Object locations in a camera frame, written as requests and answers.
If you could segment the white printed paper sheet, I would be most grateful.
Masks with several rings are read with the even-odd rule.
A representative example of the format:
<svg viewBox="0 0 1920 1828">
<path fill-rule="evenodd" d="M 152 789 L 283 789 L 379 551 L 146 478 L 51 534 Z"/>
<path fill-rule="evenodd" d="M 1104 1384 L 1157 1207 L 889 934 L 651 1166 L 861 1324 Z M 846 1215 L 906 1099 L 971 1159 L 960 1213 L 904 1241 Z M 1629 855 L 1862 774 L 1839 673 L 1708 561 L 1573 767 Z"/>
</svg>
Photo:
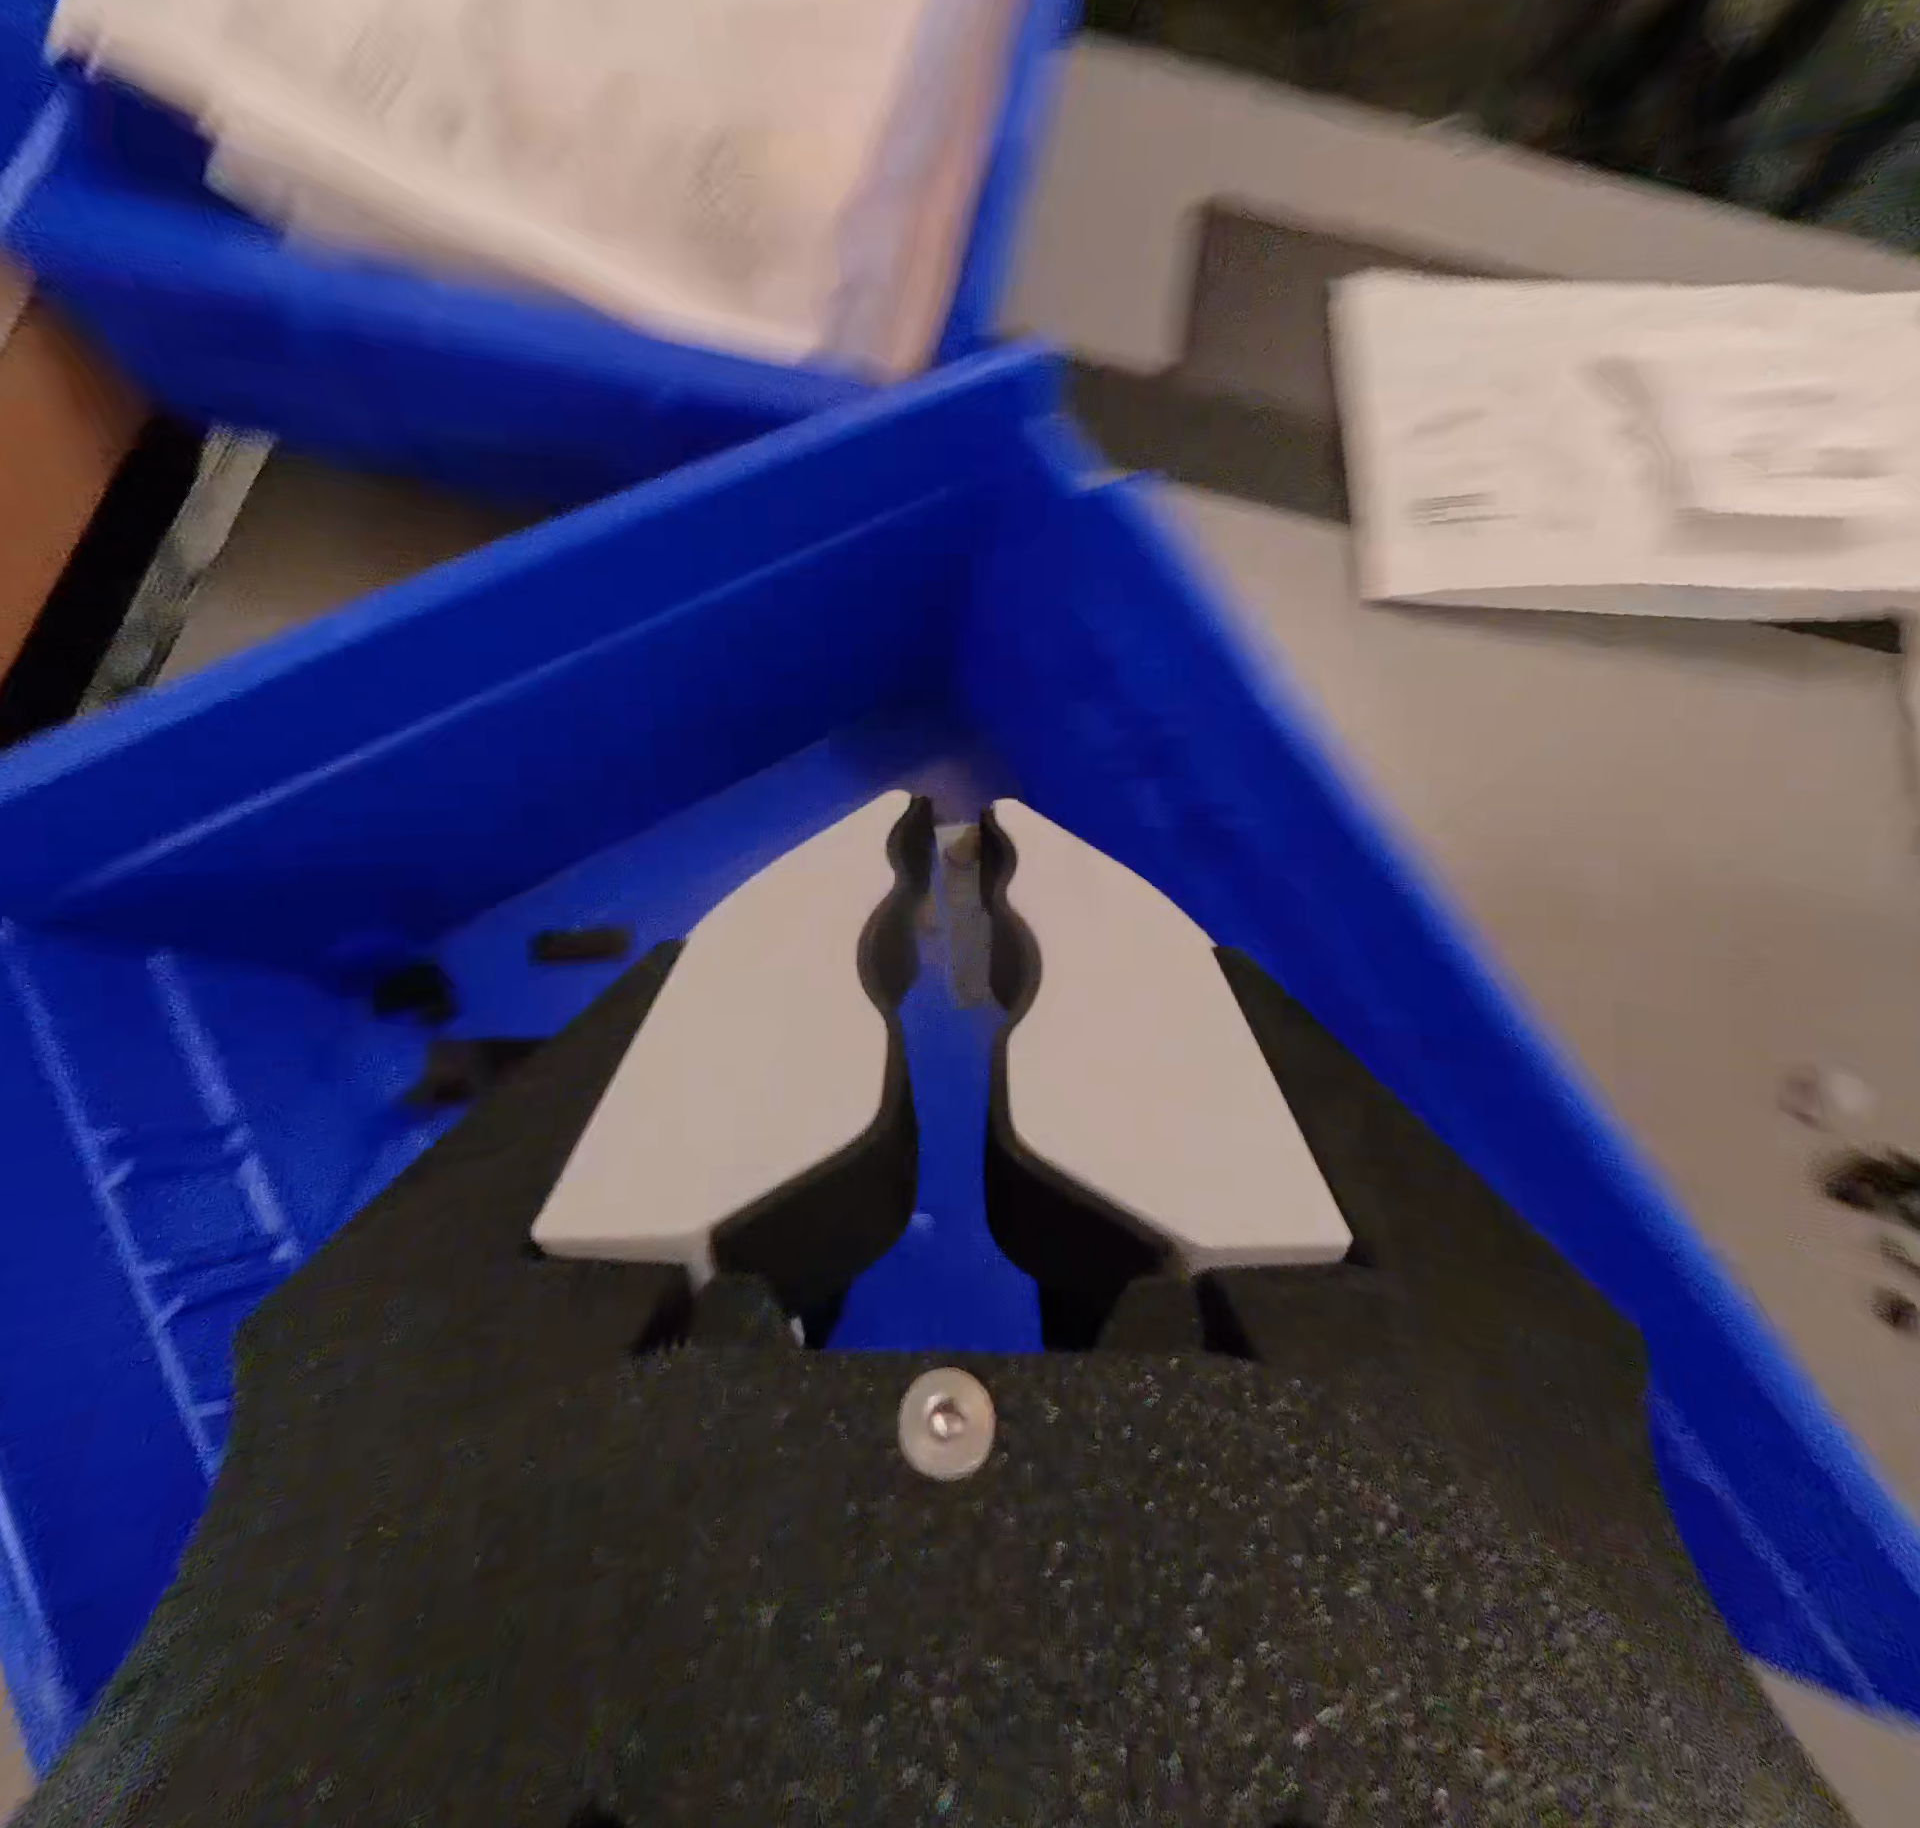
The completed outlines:
<svg viewBox="0 0 1920 1828">
<path fill-rule="evenodd" d="M 56 0 L 302 240 L 855 375 L 919 371 L 1016 0 Z"/>
</svg>

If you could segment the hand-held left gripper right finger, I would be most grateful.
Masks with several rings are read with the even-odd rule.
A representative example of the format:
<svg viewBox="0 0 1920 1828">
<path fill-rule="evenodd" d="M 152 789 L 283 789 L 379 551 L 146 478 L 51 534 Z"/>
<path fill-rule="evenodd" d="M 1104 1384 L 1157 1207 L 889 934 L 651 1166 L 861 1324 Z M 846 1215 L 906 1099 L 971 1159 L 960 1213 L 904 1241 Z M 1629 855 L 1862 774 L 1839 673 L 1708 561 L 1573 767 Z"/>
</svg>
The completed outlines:
<svg viewBox="0 0 1920 1828">
<path fill-rule="evenodd" d="M 1206 928 L 1024 801 L 977 836 L 1003 1014 L 984 1207 L 1044 1346 L 1093 1346 L 1149 1282 L 1346 1264 L 1354 1230 Z"/>
</svg>

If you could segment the grey desk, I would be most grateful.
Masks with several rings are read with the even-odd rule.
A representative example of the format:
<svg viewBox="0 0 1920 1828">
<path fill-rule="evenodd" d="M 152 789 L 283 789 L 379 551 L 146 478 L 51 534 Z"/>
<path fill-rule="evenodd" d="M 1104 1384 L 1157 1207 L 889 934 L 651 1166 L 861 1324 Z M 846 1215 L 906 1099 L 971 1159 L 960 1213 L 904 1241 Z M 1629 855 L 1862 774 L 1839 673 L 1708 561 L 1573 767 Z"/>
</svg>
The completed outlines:
<svg viewBox="0 0 1920 1828">
<path fill-rule="evenodd" d="M 1007 326 L 1168 471 L 1247 624 L 1386 797 L 1710 1249 L 1916 1507 L 1903 1271 L 1815 1187 L 1916 1153 L 1916 701 L 1847 630 L 1391 609 L 1354 594 L 1324 291 L 1367 264 L 1916 289 L 1836 231 L 1082 41 Z"/>
</svg>

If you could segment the small brick pieces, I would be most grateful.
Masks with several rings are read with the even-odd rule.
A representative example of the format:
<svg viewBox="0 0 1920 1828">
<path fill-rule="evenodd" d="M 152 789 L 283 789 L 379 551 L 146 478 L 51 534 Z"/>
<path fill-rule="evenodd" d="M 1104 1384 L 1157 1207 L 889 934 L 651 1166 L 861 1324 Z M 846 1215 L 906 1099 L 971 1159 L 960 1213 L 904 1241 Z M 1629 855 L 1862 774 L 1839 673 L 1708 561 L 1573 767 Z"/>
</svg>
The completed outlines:
<svg viewBox="0 0 1920 1828">
<path fill-rule="evenodd" d="M 1776 1089 L 1781 1110 L 1817 1138 L 1813 1187 L 1871 1254 L 1866 1309 L 1892 1335 L 1918 1335 L 1916 1144 L 1886 1136 L 1879 1095 L 1858 1074 L 1821 1063 L 1791 1065 Z"/>
</svg>

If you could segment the blue plastic bin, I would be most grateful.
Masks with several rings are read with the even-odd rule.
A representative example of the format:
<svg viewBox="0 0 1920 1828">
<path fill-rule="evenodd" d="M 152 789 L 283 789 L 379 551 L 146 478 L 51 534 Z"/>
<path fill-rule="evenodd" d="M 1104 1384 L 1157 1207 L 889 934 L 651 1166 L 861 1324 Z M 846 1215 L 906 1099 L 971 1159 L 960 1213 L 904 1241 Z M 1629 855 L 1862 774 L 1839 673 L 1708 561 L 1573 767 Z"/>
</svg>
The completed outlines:
<svg viewBox="0 0 1920 1828">
<path fill-rule="evenodd" d="M 242 1320 L 435 1134 L 420 1003 L 553 1033 L 913 763 L 1249 952 L 1644 1331 L 1740 1642 L 1916 1714 L 1916 1511 L 1033 354 L 557 514 L 4 754 L 4 1684 L 43 1772 L 171 1579 Z"/>
<path fill-rule="evenodd" d="M 302 240 L 212 184 L 201 129 L 45 47 L 4 0 L 4 251 L 139 388 L 206 429 L 508 501 L 583 501 L 994 339 L 1080 0 L 1016 0 L 981 189 L 932 358 L 900 377 L 756 360 L 559 294 Z"/>
</svg>

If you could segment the white printed paper bag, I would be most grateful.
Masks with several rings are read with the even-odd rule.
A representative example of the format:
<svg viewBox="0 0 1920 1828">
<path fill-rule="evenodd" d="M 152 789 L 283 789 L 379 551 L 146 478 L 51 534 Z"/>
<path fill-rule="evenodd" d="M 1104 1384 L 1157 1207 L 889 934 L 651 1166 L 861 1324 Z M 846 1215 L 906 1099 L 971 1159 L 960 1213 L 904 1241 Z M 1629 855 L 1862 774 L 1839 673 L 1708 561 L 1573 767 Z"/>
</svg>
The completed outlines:
<svg viewBox="0 0 1920 1828">
<path fill-rule="evenodd" d="M 1365 270 L 1329 304 L 1356 589 L 1916 615 L 1916 291 Z"/>
</svg>

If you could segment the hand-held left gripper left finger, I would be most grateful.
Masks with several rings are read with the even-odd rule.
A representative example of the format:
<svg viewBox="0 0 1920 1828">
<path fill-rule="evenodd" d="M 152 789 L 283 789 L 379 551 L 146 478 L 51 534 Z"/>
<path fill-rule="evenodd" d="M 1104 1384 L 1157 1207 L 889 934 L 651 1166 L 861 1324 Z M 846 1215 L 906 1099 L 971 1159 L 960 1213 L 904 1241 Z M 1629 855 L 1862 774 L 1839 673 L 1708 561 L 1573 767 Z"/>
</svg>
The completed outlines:
<svg viewBox="0 0 1920 1828">
<path fill-rule="evenodd" d="M 915 1213 L 902 1001 L 919 973 L 932 804 L 879 793 L 671 943 L 529 1241 L 651 1264 L 692 1290 L 752 1277 L 823 1337 Z"/>
</svg>

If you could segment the dark grey small brick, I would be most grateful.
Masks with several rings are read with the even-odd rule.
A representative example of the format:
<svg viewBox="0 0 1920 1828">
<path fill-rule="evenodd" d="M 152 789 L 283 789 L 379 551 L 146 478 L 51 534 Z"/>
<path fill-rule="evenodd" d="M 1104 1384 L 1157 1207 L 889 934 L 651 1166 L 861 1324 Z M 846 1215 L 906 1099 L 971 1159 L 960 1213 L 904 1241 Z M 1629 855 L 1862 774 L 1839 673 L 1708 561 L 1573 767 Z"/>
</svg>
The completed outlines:
<svg viewBox="0 0 1920 1828">
<path fill-rule="evenodd" d="M 941 825 L 934 840 L 930 928 L 947 992 L 958 1007 L 992 1007 L 992 917 L 981 881 L 979 827 Z"/>
</svg>

